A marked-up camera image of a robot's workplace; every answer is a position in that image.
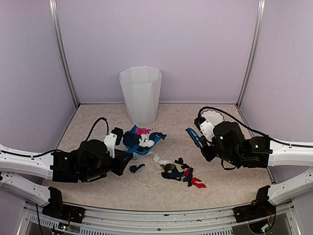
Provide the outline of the blue hand brush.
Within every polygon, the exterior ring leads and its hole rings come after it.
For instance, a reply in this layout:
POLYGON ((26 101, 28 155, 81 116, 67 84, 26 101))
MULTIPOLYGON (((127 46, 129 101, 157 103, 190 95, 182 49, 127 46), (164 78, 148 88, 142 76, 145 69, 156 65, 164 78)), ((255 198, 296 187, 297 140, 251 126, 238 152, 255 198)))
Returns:
POLYGON ((194 129, 188 127, 188 128, 185 129, 185 131, 188 133, 188 135, 190 136, 190 138, 193 140, 194 144, 198 148, 202 148, 203 147, 203 145, 202 145, 202 143, 200 141, 200 137, 198 136, 197 132, 194 129))

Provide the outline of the blue plastic dustpan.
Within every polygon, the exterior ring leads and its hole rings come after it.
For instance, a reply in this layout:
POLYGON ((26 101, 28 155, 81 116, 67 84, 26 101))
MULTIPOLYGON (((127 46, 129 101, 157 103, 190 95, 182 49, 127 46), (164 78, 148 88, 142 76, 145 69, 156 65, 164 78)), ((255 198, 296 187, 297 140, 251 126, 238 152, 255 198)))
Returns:
POLYGON ((130 131, 123 135, 123 144, 128 153, 147 155, 158 142, 165 140, 167 137, 162 132, 152 132, 152 130, 147 135, 136 135, 136 128, 137 126, 134 125, 130 131))

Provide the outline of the translucent white waste bin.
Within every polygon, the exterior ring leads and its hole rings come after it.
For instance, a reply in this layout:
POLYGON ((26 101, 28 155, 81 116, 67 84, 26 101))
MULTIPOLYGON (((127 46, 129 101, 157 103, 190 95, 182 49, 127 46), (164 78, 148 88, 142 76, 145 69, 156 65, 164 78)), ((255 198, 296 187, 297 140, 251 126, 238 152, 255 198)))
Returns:
POLYGON ((157 117, 162 74, 149 66, 128 68, 119 81, 130 121, 141 128, 151 128, 157 117))

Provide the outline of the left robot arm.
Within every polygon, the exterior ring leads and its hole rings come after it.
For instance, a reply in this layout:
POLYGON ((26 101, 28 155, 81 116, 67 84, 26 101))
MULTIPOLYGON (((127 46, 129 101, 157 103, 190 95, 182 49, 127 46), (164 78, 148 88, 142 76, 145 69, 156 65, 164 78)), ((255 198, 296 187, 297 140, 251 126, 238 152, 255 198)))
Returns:
POLYGON ((79 147, 70 152, 52 149, 44 153, 27 152, 0 147, 0 185, 40 207, 49 207, 57 217, 68 214, 62 193, 54 187, 36 184, 24 176, 35 176, 61 183, 92 183, 109 172, 121 176, 133 155, 116 149, 123 130, 107 131, 104 140, 86 137, 79 147))

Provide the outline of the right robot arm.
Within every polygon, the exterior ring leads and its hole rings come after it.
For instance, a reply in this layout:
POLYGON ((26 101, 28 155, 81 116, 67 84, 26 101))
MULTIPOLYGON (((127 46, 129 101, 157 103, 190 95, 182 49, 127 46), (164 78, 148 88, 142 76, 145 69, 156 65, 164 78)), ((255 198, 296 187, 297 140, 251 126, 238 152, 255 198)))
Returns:
POLYGON ((203 117, 203 113, 207 111, 212 111, 214 114, 224 114, 225 111, 205 106, 199 110, 195 119, 195 125, 201 136, 196 137, 194 142, 208 162, 219 158, 222 164, 225 162, 231 164, 232 169, 281 165, 308 167, 306 171, 289 180, 260 188, 250 206, 250 213, 254 217, 261 217, 267 212, 269 204, 279 205, 313 188, 312 143, 281 141, 257 130, 253 130, 256 136, 246 139, 241 127, 248 128, 248 126, 237 118, 232 122, 222 120, 213 125, 203 117))

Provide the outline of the red paper scraps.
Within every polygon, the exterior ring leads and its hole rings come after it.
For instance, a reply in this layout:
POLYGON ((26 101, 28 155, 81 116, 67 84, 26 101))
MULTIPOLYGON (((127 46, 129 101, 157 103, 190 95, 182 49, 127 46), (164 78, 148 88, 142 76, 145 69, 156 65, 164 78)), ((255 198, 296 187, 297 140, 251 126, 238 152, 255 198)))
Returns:
POLYGON ((193 168, 188 168, 184 173, 183 181, 187 183, 188 187, 196 186, 197 188, 206 188, 202 180, 193 176, 193 168))

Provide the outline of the dark blue scrap left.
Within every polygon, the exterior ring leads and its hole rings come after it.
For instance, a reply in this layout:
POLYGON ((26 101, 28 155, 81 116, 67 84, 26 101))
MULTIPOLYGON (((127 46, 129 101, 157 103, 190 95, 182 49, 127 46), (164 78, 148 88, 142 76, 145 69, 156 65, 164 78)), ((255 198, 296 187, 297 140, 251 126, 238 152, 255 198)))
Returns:
POLYGON ((140 164, 140 165, 138 165, 138 166, 136 166, 136 165, 131 165, 130 166, 130 172, 131 173, 136 173, 139 169, 141 169, 142 167, 144 167, 145 166, 145 164, 140 164))

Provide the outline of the white scalloped bowl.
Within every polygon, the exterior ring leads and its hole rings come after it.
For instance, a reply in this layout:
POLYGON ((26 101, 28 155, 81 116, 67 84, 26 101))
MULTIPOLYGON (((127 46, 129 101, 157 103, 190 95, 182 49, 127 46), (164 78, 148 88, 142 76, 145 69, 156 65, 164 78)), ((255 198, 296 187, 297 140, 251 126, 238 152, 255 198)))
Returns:
POLYGON ((224 122, 224 116, 215 110, 206 110, 201 116, 209 121, 213 126, 218 125, 221 122, 224 122))

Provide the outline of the white paper scrap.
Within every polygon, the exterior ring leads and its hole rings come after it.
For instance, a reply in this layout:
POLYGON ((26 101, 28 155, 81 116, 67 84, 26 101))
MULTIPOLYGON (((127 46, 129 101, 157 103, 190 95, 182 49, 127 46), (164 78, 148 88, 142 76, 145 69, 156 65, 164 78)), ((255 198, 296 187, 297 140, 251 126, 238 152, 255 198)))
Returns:
POLYGON ((157 153, 153 156, 153 161, 159 165, 167 165, 173 163, 170 160, 162 160, 157 153))

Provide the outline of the navy blue paper scrap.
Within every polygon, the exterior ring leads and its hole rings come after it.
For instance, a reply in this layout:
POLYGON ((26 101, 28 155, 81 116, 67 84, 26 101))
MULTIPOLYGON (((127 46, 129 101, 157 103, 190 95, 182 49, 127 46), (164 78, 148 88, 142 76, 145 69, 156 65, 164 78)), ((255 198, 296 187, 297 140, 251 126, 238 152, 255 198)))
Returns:
POLYGON ((182 177, 184 176, 185 172, 161 172, 161 175, 164 179, 168 180, 176 180, 176 181, 181 181, 182 177))

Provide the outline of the front aluminium rail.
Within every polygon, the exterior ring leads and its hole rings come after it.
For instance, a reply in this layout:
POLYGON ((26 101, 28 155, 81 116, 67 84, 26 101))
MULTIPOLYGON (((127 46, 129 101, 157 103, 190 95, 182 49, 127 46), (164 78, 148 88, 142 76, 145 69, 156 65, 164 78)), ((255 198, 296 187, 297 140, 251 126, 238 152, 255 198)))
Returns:
POLYGON ((244 214, 250 203, 197 210, 122 210, 96 206, 83 200, 65 201, 82 208, 70 221, 43 215, 27 202, 18 235, 301 235, 299 218, 291 201, 276 206, 273 215, 254 219, 244 214))

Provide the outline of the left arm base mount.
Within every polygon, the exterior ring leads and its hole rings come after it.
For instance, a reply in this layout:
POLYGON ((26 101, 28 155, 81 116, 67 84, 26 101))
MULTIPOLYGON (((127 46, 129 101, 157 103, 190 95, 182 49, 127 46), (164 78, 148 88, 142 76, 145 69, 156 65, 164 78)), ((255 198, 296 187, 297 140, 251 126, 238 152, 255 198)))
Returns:
POLYGON ((42 206, 42 214, 68 222, 82 223, 86 211, 84 208, 64 204, 61 191, 54 187, 48 187, 48 192, 48 204, 42 206))

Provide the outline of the right aluminium frame post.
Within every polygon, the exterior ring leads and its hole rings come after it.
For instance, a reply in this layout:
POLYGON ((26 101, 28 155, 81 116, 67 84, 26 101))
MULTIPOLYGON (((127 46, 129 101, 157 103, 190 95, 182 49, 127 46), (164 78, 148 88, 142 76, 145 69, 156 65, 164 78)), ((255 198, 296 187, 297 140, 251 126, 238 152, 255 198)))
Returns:
POLYGON ((252 43, 250 47, 250 52, 248 56, 247 66, 244 73, 244 80, 240 89, 240 93, 236 102, 236 106, 238 109, 241 109, 244 98, 248 89, 248 84, 251 78, 251 73, 253 70, 253 64, 255 61, 255 57, 257 54, 257 48, 259 43, 259 37, 261 33, 263 18, 264 18, 264 11, 265 11, 265 0, 259 0, 258 1, 258 7, 257 7, 257 14, 256 14, 256 20, 255 20, 255 26, 253 31, 253 37, 252 37, 252 43))

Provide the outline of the aluminium frame post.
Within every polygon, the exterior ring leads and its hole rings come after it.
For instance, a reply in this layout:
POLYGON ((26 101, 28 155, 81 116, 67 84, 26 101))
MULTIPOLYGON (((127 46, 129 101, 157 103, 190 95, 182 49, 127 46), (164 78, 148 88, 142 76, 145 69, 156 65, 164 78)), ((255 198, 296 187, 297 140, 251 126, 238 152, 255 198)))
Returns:
POLYGON ((59 15, 58 15, 57 1, 49 0, 48 2, 49 2, 52 24, 54 28, 54 34, 56 37, 58 52, 59 52, 59 56, 61 59, 62 68, 65 74, 66 83, 69 89, 69 94, 70 94, 73 106, 77 110, 80 106, 80 102, 79 102, 76 89, 74 87, 74 83, 73 83, 71 73, 69 70, 66 50, 64 47, 63 39, 62 39, 62 31, 61 31, 61 25, 60 25, 60 20, 59 20, 59 15))
POLYGON ((236 102, 236 106, 238 109, 241 109, 244 98, 248 89, 248 84, 251 78, 251 73, 253 70, 253 64, 255 61, 255 57, 257 54, 257 48, 259 43, 259 37, 261 33, 263 18, 264 18, 264 11, 265 11, 265 0, 259 0, 258 1, 258 7, 257 7, 257 14, 256 14, 256 20, 255 20, 255 26, 253 31, 253 37, 252 37, 252 43, 250 47, 250 52, 248 56, 247 66, 244 73, 244 80, 240 89, 240 93, 236 102))

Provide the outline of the left aluminium frame post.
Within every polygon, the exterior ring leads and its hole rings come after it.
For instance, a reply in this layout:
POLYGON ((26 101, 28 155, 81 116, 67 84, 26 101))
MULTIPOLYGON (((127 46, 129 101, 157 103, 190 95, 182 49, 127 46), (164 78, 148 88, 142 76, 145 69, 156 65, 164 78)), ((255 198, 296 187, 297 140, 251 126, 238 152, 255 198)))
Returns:
POLYGON ((62 68, 65 74, 66 83, 69 89, 69 94, 70 94, 73 106, 77 110, 80 106, 80 102, 79 102, 76 89, 74 87, 74 83, 73 83, 71 73, 69 70, 66 50, 64 47, 63 39, 62 39, 62 31, 61 31, 61 25, 60 25, 60 20, 59 20, 59 15, 58 15, 57 1, 49 0, 48 2, 49 2, 52 24, 54 28, 54 34, 56 37, 58 52, 59 52, 59 56, 61 59, 62 68))

